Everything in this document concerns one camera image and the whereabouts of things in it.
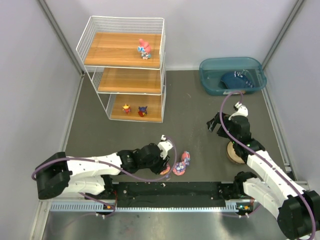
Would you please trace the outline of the pink bear strawberry toy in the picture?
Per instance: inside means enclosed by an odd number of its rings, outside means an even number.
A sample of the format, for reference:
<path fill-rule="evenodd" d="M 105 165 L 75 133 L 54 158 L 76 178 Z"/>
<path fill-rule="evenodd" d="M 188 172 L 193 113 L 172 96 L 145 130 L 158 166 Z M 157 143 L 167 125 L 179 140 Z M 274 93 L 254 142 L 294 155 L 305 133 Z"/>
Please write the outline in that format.
<path fill-rule="evenodd" d="M 167 165 L 166 165 L 166 168 L 165 168 L 162 172 L 160 172 L 160 175 L 163 176 L 163 175 L 168 174 L 168 172 L 170 171 L 170 169 L 171 169 L 170 165 L 167 164 Z"/>

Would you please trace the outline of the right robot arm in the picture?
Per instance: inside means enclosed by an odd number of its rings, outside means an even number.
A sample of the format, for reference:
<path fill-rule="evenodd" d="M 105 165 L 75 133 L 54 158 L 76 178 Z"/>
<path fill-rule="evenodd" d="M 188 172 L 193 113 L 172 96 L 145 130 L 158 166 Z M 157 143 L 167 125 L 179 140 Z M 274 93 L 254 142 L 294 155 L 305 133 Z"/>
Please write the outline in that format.
<path fill-rule="evenodd" d="M 254 171 L 235 176 L 235 191 L 257 200 L 274 216 L 288 239 L 313 239 L 320 229 L 319 194 L 305 190 L 284 173 L 264 146 L 252 138 L 248 118 L 218 112 L 206 125 L 209 132 L 220 125 L 217 134 L 228 138 L 235 155 Z"/>

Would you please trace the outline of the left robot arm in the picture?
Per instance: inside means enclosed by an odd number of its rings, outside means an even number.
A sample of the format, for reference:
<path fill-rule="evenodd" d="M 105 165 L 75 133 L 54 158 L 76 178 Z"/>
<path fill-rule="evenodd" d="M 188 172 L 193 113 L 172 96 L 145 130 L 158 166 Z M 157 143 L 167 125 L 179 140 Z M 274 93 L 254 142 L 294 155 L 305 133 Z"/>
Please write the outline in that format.
<path fill-rule="evenodd" d="M 76 193 L 108 196 L 114 190 L 112 176 L 133 175 L 143 169 L 156 175 L 162 173 L 172 148 L 172 143 L 164 140 L 134 150 L 88 158 L 67 157 L 65 152 L 57 152 L 37 166 L 31 177 L 36 181 L 40 200 Z"/>

